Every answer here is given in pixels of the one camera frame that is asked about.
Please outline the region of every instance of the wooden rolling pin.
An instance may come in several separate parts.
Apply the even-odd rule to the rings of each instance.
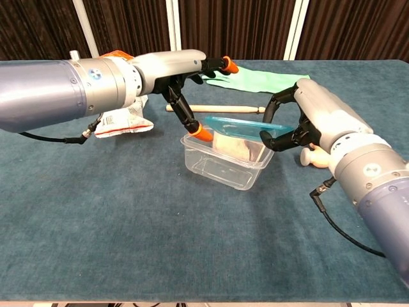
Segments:
[[[207,106],[190,105],[193,112],[203,113],[264,113],[265,107],[245,107],[245,106]],[[170,104],[166,105],[167,112],[173,112]]]

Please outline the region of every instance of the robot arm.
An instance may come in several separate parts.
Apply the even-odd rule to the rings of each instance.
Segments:
[[[10,61],[0,65],[0,129],[9,132],[67,122],[129,106],[135,97],[162,94],[186,129],[211,140],[181,94],[186,78],[237,72],[228,58],[208,59],[197,50],[137,56],[107,54],[95,59]]]
[[[271,122],[288,102],[300,108],[298,128],[278,138],[261,131],[264,144],[283,151],[314,143],[330,154],[330,172],[409,286],[409,164],[349,106],[309,79],[273,95],[263,121]]]

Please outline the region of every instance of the blue tablecloth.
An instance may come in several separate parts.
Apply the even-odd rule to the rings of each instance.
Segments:
[[[238,63],[309,74],[409,158],[408,64]],[[184,93],[191,104],[270,98],[191,81]],[[150,95],[152,131],[83,146],[0,132],[0,300],[409,302],[387,260],[350,244],[318,212],[308,193],[330,173],[302,167],[301,148],[275,154],[251,190],[237,191],[187,170],[185,130],[165,104]],[[77,136],[91,120],[35,132]],[[293,104],[275,122],[297,120]],[[338,185],[323,199],[339,226],[378,248]]]

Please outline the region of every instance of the blue lid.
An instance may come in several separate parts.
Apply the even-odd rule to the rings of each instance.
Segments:
[[[204,119],[204,123],[214,131],[225,136],[248,139],[251,141],[261,141],[259,133],[262,130],[269,132],[273,138],[294,130],[294,128],[290,126],[215,116],[207,116]]]

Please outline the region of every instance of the green rubber glove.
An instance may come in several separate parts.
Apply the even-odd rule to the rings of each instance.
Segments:
[[[243,67],[238,68],[237,74],[223,75],[215,72],[216,77],[209,78],[202,76],[207,84],[231,88],[239,91],[251,91],[253,93],[277,93],[293,86],[299,79],[310,79],[309,75],[287,75],[275,74],[273,72],[262,72],[249,70]]]

